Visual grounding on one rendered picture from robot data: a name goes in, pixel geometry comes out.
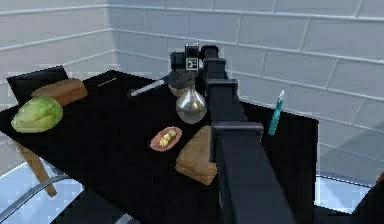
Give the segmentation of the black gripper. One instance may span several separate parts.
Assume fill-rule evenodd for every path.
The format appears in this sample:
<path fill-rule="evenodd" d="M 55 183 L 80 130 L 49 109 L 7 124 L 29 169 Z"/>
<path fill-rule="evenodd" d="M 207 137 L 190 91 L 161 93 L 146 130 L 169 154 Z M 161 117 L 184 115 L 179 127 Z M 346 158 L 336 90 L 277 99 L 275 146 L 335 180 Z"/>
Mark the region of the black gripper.
<path fill-rule="evenodd" d="M 181 90 L 194 81 L 197 73 L 197 59 L 187 57 L 184 52 L 173 52 L 170 54 L 171 71 L 167 77 L 163 77 L 151 84 L 138 89 L 131 89 L 127 92 L 127 97 L 135 97 L 141 93 L 157 88 L 164 84 L 169 84 L 172 88 Z"/>

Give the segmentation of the black dining table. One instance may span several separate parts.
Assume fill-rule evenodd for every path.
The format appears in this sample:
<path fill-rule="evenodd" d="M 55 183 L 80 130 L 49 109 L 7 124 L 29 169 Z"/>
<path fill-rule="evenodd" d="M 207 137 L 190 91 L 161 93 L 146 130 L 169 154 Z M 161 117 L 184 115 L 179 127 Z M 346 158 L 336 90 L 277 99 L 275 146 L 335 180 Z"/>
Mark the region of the black dining table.
<path fill-rule="evenodd" d="M 99 83 L 117 78 L 104 86 Z M 218 175 L 206 186 L 175 169 L 176 158 L 210 118 L 184 123 L 175 96 L 165 86 L 137 97 L 129 89 L 148 79 L 109 71 L 86 80 L 88 95 L 64 108 L 54 128 L 16 132 L 16 107 L 0 112 L 0 131 L 83 183 L 141 224 L 224 224 Z M 158 152 L 151 140 L 167 127 L 182 136 Z M 297 224 L 313 223 L 318 122 L 284 113 L 275 135 L 263 134 L 264 148 Z"/>

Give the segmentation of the brown bowl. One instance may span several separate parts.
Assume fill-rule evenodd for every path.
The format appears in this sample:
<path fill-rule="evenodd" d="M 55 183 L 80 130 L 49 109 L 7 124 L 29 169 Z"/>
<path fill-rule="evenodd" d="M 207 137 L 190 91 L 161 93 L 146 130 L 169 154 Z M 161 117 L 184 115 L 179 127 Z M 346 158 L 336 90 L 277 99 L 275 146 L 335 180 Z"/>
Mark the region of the brown bowl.
<path fill-rule="evenodd" d="M 175 95 L 176 97 L 180 97 L 182 96 L 187 90 L 188 88 L 184 88 L 184 89 L 176 89 L 176 88 L 173 88 L 172 86 L 168 85 L 171 93 L 173 95 Z"/>

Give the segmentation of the orange pencil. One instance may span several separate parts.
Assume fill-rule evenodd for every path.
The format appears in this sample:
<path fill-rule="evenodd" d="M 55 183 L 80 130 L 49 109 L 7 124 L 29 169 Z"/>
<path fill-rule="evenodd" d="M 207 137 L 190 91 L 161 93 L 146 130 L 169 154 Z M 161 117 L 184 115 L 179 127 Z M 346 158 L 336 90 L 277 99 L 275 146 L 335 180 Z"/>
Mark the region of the orange pencil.
<path fill-rule="evenodd" d="M 97 87 L 104 86 L 104 85 L 106 85 L 106 84 L 108 84 L 108 83 L 111 83 L 111 82 L 113 82 L 113 81 L 115 81 L 115 80 L 117 80 L 117 78 L 112 78 L 112 79 L 110 79 L 110 80 L 104 81 L 104 82 L 102 82 L 102 83 L 99 83 L 99 84 L 97 85 Z"/>

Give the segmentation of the yellow food pieces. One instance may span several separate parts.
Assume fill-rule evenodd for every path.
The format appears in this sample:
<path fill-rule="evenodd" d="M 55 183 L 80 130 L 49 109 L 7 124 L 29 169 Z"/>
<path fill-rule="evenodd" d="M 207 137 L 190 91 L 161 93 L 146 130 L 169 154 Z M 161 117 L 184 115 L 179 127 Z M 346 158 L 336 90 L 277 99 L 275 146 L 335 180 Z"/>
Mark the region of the yellow food pieces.
<path fill-rule="evenodd" d="M 159 144 L 162 147 L 166 147 L 169 142 L 177 135 L 177 132 L 174 129 L 170 129 L 164 136 L 160 138 Z"/>

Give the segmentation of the pink plate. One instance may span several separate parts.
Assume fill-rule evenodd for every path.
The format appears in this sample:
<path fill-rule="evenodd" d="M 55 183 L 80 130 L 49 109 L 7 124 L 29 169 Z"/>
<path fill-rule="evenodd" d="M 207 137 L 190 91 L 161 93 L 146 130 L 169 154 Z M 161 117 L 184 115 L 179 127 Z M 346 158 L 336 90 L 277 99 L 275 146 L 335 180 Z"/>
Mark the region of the pink plate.
<path fill-rule="evenodd" d="M 177 132 L 177 135 L 169 142 L 169 144 L 166 146 L 166 147 L 162 147 L 159 142 L 160 142 L 160 138 L 162 136 L 164 136 L 170 129 L 174 129 L 176 132 Z M 167 151 L 169 149 L 171 149 L 172 147 L 174 147 L 178 141 L 180 140 L 182 136 L 182 130 L 178 127 L 174 127 L 174 126 L 171 126 L 171 127 L 167 127 L 165 129 L 163 129 L 162 131 L 160 131 L 152 140 L 151 140 L 151 144 L 150 144 L 150 147 L 155 150 L 155 151 L 158 151 L 158 152 L 164 152 L 164 151 Z"/>

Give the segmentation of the brown bread loaf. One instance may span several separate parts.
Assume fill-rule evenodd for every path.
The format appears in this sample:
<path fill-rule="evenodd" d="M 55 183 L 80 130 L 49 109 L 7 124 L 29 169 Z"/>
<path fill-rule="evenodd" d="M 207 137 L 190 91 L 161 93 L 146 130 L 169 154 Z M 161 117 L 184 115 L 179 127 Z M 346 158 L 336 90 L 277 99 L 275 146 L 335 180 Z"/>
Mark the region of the brown bread loaf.
<path fill-rule="evenodd" d="M 45 85 L 31 93 L 32 97 L 45 96 L 54 98 L 61 106 L 66 106 L 86 97 L 87 95 L 88 92 L 83 82 L 74 78 Z"/>
<path fill-rule="evenodd" d="M 176 159 L 177 172 L 204 185 L 210 185 L 217 174 L 216 164 L 210 158 L 211 127 L 202 127 L 185 145 Z"/>

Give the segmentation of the green lettuce head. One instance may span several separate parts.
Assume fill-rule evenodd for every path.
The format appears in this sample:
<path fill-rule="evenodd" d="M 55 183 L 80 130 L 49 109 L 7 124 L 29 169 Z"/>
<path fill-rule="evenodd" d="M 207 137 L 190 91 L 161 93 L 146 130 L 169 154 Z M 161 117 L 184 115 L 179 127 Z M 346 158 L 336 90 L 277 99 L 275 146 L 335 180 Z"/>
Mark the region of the green lettuce head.
<path fill-rule="evenodd" d="M 51 97 L 38 96 L 27 101 L 11 121 L 19 133 L 39 133 L 57 125 L 63 118 L 63 108 Z"/>

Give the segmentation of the teal dish brush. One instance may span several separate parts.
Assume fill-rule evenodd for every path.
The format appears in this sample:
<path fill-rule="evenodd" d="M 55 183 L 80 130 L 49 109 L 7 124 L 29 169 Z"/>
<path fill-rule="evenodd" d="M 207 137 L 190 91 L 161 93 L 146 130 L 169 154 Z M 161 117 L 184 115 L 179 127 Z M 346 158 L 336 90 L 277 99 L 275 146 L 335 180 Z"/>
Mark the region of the teal dish brush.
<path fill-rule="evenodd" d="M 277 103 L 276 103 L 276 106 L 275 106 L 275 110 L 274 110 L 273 116 L 272 116 L 271 121 L 270 121 L 269 129 L 268 129 L 268 134 L 271 135 L 271 136 L 273 136 L 275 134 L 277 126 L 278 126 L 279 117 L 280 117 L 280 113 L 281 113 L 281 110 L 282 110 L 282 104 L 283 104 L 283 101 L 284 101 L 284 95 L 285 95 L 285 91 L 282 90 L 280 92 L 279 97 L 278 97 L 278 100 L 277 100 Z"/>

